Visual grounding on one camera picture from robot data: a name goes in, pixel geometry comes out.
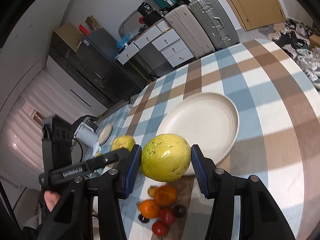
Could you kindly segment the person left hand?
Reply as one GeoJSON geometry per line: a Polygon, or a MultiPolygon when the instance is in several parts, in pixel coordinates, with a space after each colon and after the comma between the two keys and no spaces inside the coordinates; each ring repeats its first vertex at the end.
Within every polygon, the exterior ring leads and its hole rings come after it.
{"type": "Polygon", "coordinates": [[[44,192],[44,201],[46,202],[46,206],[50,212],[52,212],[53,208],[57,204],[57,202],[60,200],[61,196],[52,191],[45,191],[44,192]]]}

